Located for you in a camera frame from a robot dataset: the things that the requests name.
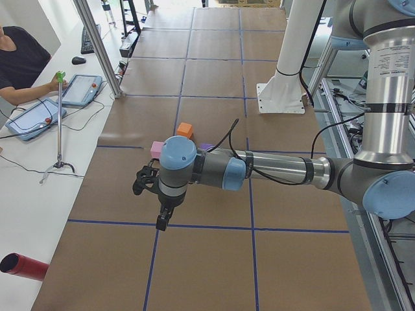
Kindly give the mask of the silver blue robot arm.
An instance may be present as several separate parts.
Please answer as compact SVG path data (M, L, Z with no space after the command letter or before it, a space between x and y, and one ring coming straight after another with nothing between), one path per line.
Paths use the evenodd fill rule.
M333 36L370 49L361 149L353 159L307 159L249 151L199 150L168 138L156 178L165 230L189 183L238 190L248 178L308 185L335 192L389 220L414 210L413 159L406 151L414 87L414 2L338 1Z

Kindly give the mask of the person's hand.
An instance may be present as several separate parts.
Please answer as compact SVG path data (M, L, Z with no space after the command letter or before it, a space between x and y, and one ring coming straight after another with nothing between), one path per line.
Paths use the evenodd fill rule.
M58 91L59 85L62 85L62 89L66 89L68 87L68 83L66 80L63 80L63 82L59 82L58 78L54 76L53 79L48 83L49 91Z

